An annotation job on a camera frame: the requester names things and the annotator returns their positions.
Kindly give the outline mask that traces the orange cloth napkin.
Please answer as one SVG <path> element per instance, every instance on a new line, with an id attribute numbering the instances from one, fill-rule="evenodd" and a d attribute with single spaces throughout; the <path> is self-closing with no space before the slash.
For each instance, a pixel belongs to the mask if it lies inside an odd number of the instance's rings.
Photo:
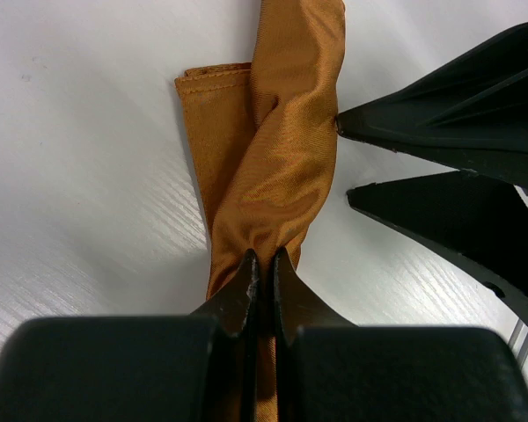
<path id="1" fill-rule="evenodd" d="M 341 1 L 264 1 L 253 58 L 175 80 L 210 240 L 208 293 L 247 250 L 268 280 L 293 264 L 334 177 L 336 84 L 345 53 Z"/>

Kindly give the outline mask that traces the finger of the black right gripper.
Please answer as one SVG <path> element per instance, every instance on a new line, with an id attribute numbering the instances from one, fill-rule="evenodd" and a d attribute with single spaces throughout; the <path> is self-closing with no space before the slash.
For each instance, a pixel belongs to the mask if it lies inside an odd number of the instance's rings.
<path id="1" fill-rule="evenodd" d="M 528 190 L 528 22 L 337 117 L 340 136 Z"/>
<path id="2" fill-rule="evenodd" d="M 528 326 L 528 208 L 514 186 L 451 171 L 359 186 L 347 198 L 468 273 Z"/>

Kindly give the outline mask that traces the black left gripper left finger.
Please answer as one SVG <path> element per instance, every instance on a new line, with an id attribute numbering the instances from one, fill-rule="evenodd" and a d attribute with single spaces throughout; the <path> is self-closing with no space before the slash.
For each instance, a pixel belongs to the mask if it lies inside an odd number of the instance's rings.
<path id="1" fill-rule="evenodd" d="M 21 324 L 0 352 L 0 421 L 252 421 L 260 268 L 185 316 Z"/>

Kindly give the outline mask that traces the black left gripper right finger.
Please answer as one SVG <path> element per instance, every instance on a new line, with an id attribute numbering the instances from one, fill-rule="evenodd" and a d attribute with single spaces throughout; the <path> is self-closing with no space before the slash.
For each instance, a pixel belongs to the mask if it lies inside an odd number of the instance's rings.
<path id="1" fill-rule="evenodd" d="M 528 421 L 528 388 L 495 332 L 357 326 L 298 277 L 270 270 L 281 421 Z"/>

